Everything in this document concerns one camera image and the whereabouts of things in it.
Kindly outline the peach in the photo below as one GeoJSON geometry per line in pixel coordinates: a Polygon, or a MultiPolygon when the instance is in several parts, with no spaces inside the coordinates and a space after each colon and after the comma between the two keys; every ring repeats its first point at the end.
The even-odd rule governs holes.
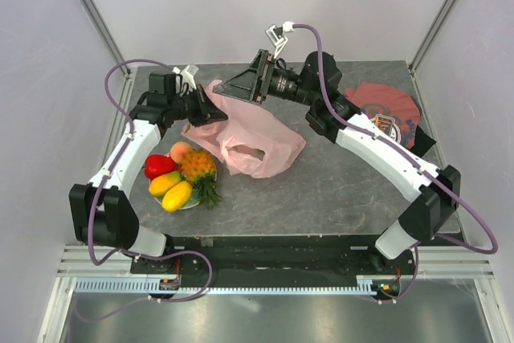
{"type": "Polygon", "coordinates": [[[175,143],[170,148],[168,155],[176,164],[181,164],[182,158],[193,149],[194,148],[191,144],[184,141],[180,141],[175,143]]]}

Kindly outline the pink plastic bag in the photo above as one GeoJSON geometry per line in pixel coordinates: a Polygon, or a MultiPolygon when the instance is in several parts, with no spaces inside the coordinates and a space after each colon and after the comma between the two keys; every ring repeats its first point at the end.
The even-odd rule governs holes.
{"type": "Polygon", "coordinates": [[[291,167],[306,140],[258,105],[214,93],[220,83],[214,80],[204,90],[228,119],[201,127],[187,124],[182,136],[214,155],[231,175],[272,178],[291,167]]]}

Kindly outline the pineapple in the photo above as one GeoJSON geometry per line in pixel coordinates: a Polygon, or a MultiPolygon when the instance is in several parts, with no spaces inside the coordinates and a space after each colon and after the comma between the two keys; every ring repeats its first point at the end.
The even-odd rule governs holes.
{"type": "Polygon", "coordinates": [[[218,194],[217,170],[214,159],[204,149],[187,152],[181,161],[182,175],[198,194],[199,202],[213,210],[221,200],[218,194]]]}

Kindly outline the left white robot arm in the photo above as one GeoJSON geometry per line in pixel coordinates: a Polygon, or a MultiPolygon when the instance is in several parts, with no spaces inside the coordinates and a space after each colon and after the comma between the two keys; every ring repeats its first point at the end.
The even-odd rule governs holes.
{"type": "Polygon", "coordinates": [[[172,239],[140,224],[129,195],[150,152],[174,122],[187,120],[199,127],[227,120],[196,84],[197,70],[188,65],[150,74],[149,89],[128,112],[124,134],[108,160],[87,184],[75,184],[69,192],[78,241],[143,255],[159,273],[173,270],[172,239]]]}

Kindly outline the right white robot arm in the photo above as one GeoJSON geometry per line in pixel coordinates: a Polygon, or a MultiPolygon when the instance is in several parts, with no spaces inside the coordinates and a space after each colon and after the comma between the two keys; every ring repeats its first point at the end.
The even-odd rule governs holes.
{"type": "Polygon", "coordinates": [[[305,118],[317,134],[356,154],[409,202],[399,218],[377,238],[369,267],[387,273],[397,257],[417,243],[432,240],[457,211],[461,176],[412,154],[384,134],[338,90],[342,74],[332,55],[312,52],[300,73],[260,50],[245,71],[214,86],[216,94],[261,104],[274,96],[309,107],[305,118]]]}

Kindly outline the red apple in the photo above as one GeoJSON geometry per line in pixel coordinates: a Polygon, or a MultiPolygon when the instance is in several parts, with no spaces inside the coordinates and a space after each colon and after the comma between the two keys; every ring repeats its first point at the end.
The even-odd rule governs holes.
{"type": "Polygon", "coordinates": [[[145,176],[153,180],[163,174],[168,174],[176,169],[174,160],[166,155],[152,154],[145,160],[145,176]]]}

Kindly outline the white fruit plate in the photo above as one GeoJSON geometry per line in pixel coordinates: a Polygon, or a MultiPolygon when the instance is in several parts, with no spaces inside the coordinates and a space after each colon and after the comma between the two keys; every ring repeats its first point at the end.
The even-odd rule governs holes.
{"type": "MultiPolygon", "coordinates": [[[[218,171],[216,170],[216,173],[214,174],[214,181],[216,182],[218,180],[218,171]]],[[[159,205],[162,203],[163,197],[153,197],[155,202],[157,202],[159,205]]],[[[201,197],[200,197],[200,191],[199,189],[193,189],[192,194],[187,202],[184,203],[183,206],[181,206],[178,210],[188,210],[190,208],[196,207],[198,205],[201,205],[201,197]]]]}

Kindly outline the yellow mango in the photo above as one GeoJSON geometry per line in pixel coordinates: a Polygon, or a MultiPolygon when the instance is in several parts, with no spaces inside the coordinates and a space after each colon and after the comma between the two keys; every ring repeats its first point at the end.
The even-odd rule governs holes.
{"type": "Polygon", "coordinates": [[[183,207],[190,199],[193,187],[187,181],[179,182],[171,188],[161,200],[161,207],[164,211],[174,212],[183,207]]]}

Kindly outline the orange green mango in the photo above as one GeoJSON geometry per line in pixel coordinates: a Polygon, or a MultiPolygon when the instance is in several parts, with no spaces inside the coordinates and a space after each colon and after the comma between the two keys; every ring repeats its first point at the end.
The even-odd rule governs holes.
{"type": "Polygon", "coordinates": [[[169,190],[182,181],[182,175],[178,171],[162,174],[154,178],[149,184],[149,193],[153,197],[163,197],[169,190]]]}

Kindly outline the red printed t-shirt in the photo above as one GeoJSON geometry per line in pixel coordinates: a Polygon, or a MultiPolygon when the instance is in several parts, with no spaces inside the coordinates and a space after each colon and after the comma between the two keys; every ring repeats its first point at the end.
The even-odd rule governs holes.
{"type": "Polygon", "coordinates": [[[392,140],[407,149],[414,146],[422,113],[410,94],[385,84],[360,82],[357,88],[346,88],[344,96],[392,140]]]}

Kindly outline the black cloth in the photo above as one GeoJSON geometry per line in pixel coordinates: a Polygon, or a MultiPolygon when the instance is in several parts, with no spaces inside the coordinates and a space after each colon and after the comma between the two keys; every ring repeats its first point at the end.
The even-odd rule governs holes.
{"type": "Polygon", "coordinates": [[[414,134],[414,144],[410,147],[410,152],[418,157],[423,157],[435,146],[435,144],[436,140],[428,135],[422,127],[418,125],[414,134]]]}

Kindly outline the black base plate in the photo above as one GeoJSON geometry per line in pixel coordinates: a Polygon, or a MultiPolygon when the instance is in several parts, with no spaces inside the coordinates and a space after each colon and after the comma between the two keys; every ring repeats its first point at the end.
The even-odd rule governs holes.
{"type": "Polygon", "coordinates": [[[187,255],[164,262],[132,262],[132,274],[179,274],[195,287],[205,283],[350,286],[360,276],[405,278],[414,256],[404,251],[387,260],[374,248],[376,235],[289,235],[175,237],[173,251],[187,255]]]}

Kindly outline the left aluminium frame post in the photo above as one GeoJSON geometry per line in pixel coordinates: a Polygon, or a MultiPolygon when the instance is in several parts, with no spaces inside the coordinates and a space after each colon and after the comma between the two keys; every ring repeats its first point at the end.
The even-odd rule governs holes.
{"type": "Polygon", "coordinates": [[[97,34],[100,36],[101,41],[108,50],[108,53],[112,57],[115,64],[124,62],[124,56],[122,55],[120,48],[115,42],[108,25],[104,21],[99,8],[97,7],[94,0],[79,0],[82,7],[84,8],[87,16],[89,17],[92,25],[95,27],[97,34]]]}

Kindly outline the aluminium frame post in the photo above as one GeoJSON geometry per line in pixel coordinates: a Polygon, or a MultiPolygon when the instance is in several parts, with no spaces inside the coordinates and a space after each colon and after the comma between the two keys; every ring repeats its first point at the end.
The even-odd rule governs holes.
{"type": "Polygon", "coordinates": [[[89,17],[92,25],[95,27],[97,34],[100,36],[101,41],[108,50],[108,53],[112,57],[115,64],[124,62],[124,56],[122,55],[120,48],[115,42],[108,25],[104,21],[99,8],[97,7],[94,0],[79,0],[82,7],[84,8],[87,16],[89,17]]]}
{"type": "Polygon", "coordinates": [[[412,77],[415,77],[417,70],[420,68],[423,60],[433,46],[435,40],[438,38],[446,21],[450,18],[458,1],[459,0],[443,0],[442,5],[439,7],[432,23],[418,46],[417,51],[414,53],[413,59],[410,61],[408,68],[412,77]]]}

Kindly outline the right aluminium frame post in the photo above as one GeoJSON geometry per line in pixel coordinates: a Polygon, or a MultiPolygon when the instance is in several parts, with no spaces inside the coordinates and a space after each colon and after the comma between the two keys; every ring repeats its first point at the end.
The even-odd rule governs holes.
{"type": "Polygon", "coordinates": [[[420,68],[423,60],[433,46],[435,40],[438,38],[446,21],[450,18],[458,1],[459,0],[443,0],[442,5],[439,7],[432,23],[418,46],[417,51],[414,53],[413,59],[410,61],[408,68],[412,77],[415,77],[417,70],[420,68]]]}

